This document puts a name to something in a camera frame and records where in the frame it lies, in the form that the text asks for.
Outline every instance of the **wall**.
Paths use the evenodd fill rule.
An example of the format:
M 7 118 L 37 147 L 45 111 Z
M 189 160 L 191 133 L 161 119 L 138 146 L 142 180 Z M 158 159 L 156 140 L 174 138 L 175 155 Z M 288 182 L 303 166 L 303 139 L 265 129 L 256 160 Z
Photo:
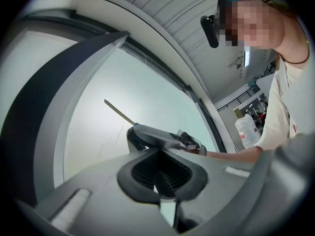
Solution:
M 219 112 L 230 136 L 231 136 L 231 139 L 233 140 L 234 142 L 234 145 L 235 145 L 235 148 L 238 152 L 244 150 L 244 146 L 242 144 L 242 140 L 240 138 L 240 135 L 235 127 L 235 122 L 237 121 L 237 116 L 236 114 L 234 113 L 233 109 L 231 109 L 230 107 L 227 107 L 223 110 L 221 110 Z
M 252 80 L 256 75 L 263 75 L 268 66 L 271 50 L 251 48 L 250 64 L 244 82 Z
M 216 109 L 219 109 L 219 108 L 225 106 L 227 103 L 231 102 L 232 100 L 235 100 L 235 98 L 240 96 L 242 93 L 246 92 L 248 89 L 249 89 L 249 87 L 245 84 L 242 87 L 240 87 L 239 89 L 237 89 L 236 91 L 234 91 L 232 94 L 227 96 L 226 98 L 224 98 L 218 102 L 215 102 L 214 106 L 216 107 Z
M 253 100 L 257 99 L 261 94 L 262 94 L 262 91 L 260 90 L 257 93 L 255 93 L 251 98 L 248 98 L 246 101 L 242 102 L 242 104 L 236 106 L 234 109 L 237 109 L 237 108 L 242 109 L 246 105 L 250 104 Z
M 266 77 L 262 77 L 256 81 L 257 86 L 260 90 L 266 95 L 266 98 L 269 99 L 269 91 L 271 87 L 272 80 L 275 74 L 270 74 Z
M 250 115 L 255 115 L 255 110 L 259 109 L 262 113 L 265 112 L 264 108 L 262 107 L 261 103 L 259 102 L 258 98 L 254 99 L 254 101 L 252 101 L 250 104 L 248 104 L 247 106 L 243 107 L 241 109 L 242 114 L 245 116 L 245 114 L 250 114 Z
M 203 104 L 205 104 L 208 112 L 211 115 L 211 118 L 213 119 L 213 122 L 215 123 L 217 130 L 221 136 L 222 142 L 224 144 L 224 147 L 226 149 L 227 153 L 235 153 L 234 143 L 231 139 L 231 136 L 229 132 L 227 131 L 227 128 L 219 115 L 218 111 L 216 110 L 215 106 L 211 102 L 211 100 L 208 97 L 204 97 L 201 99 Z
M 89 165 L 129 153 L 132 127 L 110 109 L 112 103 L 134 122 L 199 139 L 215 146 L 194 102 L 146 64 L 115 51 L 93 76 L 74 110 L 64 150 L 65 180 Z
M 69 8 L 76 10 L 80 15 L 96 19 L 119 30 L 128 30 L 133 39 L 137 40 L 144 47 L 157 55 L 187 85 L 192 87 L 199 98 L 202 98 L 204 102 L 209 103 L 210 107 L 208 108 L 208 111 L 217 122 L 216 125 L 222 139 L 226 143 L 225 146 L 228 148 L 232 146 L 232 141 L 229 138 L 227 129 L 225 128 L 224 123 L 215 107 L 212 107 L 213 104 L 203 88 L 203 82 L 198 81 L 194 75 L 194 73 L 196 75 L 197 73 L 191 61 L 186 60 L 187 57 L 181 56 L 184 51 L 179 49 L 179 45 L 161 25 L 143 11 L 124 0 L 110 0 L 111 2 L 105 0 L 64 1 L 67 2 L 63 2 L 61 0 L 32 0 L 20 16 L 43 9 Z
M 29 78 L 75 41 L 41 32 L 21 33 L 4 53 L 0 69 L 0 130 L 15 97 Z

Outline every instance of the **ceiling light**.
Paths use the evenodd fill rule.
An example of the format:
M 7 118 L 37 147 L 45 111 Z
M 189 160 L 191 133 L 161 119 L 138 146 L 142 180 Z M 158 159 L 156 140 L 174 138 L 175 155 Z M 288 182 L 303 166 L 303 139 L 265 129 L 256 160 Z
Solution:
M 250 52 L 245 51 L 244 67 L 248 66 L 249 63 L 250 63 Z

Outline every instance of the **gray plastic panel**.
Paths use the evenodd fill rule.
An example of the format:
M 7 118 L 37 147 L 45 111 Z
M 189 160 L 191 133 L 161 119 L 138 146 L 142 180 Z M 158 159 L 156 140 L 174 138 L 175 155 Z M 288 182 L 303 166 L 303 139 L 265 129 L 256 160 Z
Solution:
M 74 109 L 86 85 L 126 38 L 127 35 L 116 39 L 89 56 L 64 81 L 49 104 L 38 131 L 34 152 L 34 187 L 38 203 L 64 182 L 65 140 Z
M 36 229 L 38 229 L 45 236 L 70 236 L 70 234 L 62 232 L 54 227 L 47 219 L 42 217 L 28 204 L 25 204 L 19 200 L 16 201 L 17 206 L 21 212 L 28 218 Z
M 272 152 L 262 153 L 247 181 L 235 196 L 207 223 L 193 229 L 191 235 L 208 235 L 209 232 L 220 236 L 236 234 L 260 194 L 272 156 Z
M 311 134 L 276 149 L 261 193 L 244 221 L 243 235 L 270 234 L 292 216 L 314 177 L 314 147 L 315 134 Z
M 241 189 L 247 178 L 225 172 L 230 166 L 238 170 L 251 171 L 253 163 L 233 162 L 230 160 L 215 159 L 172 150 L 173 153 L 203 167 L 209 178 L 209 183 L 194 200 L 182 202 L 181 208 L 185 218 L 192 219 L 198 224 L 214 217 Z
M 44 158 L 35 157 L 36 141 L 47 109 L 64 82 L 73 74 L 78 75 L 75 71 L 82 63 L 104 46 L 128 35 L 126 31 L 104 34 L 72 45 L 45 63 L 20 90 L 10 107 L 1 131 L 1 151 L 6 166 L 7 185 L 15 198 L 35 206 L 37 203 L 35 182 L 40 182 L 40 187 L 44 184 L 48 187 L 37 191 L 42 198 L 46 197 L 49 191 L 53 191 L 54 150 L 51 148 L 45 150 L 41 147 L 39 152 L 48 155 L 44 155 Z M 75 85 L 72 89 L 81 85 L 79 79 Z M 43 140 L 47 145 L 47 138 L 44 137 Z M 39 163 L 39 176 L 34 175 L 38 173 L 37 163 Z
M 130 153 L 88 167 L 58 187 L 36 207 L 36 211 L 50 220 L 75 191 L 85 188 L 92 194 L 69 233 L 76 236 L 103 236 L 105 232 L 130 236 L 148 235 L 148 232 L 175 235 L 175 230 L 166 222 L 158 206 L 133 201 L 117 183 L 120 167 L 143 153 L 145 152 Z

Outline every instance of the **metal rod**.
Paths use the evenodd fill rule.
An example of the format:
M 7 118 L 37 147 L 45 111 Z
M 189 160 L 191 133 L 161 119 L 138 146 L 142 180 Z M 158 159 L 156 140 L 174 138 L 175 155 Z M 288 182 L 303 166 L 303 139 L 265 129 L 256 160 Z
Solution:
M 107 106 L 109 106 L 112 110 L 114 110 L 117 114 L 119 114 L 122 118 L 128 121 L 132 126 L 135 126 L 135 122 L 130 120 L 127 116 L 125 116 L 122 112 L 120 112 L 117 108 L 115 108 L 109 101 L 104 99 L 104 102 Z

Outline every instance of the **person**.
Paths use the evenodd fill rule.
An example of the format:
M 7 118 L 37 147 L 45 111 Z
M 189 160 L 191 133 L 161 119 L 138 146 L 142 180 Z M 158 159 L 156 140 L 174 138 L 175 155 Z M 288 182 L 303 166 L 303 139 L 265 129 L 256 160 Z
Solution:
M 266 112 L 261 113 L 259 116 L 260 125 L 263 127 L 265 125 Z
M 278 53 L 278 66 L 285 67 L 284 76 L 290 88 L 309 61 L 310 48 L 296 15 L 284 7 L 277 3 L 267 4 L 264 0 L 235 0 L 225 13 L 225 34 L 229 34 L 230 39 L 243 41 L 245 46 L 274 49 Z M 283 101 L 281 79 L 276 71 L 259 142 L 238 153 L 209 151 L 208 157 L 256 162 L 263 151 L 273 150 L 298 134 L 299 127 Z
M 267 112 L 267 110 L 268 110 L 268 102 L 265 101 L 265 112 Z

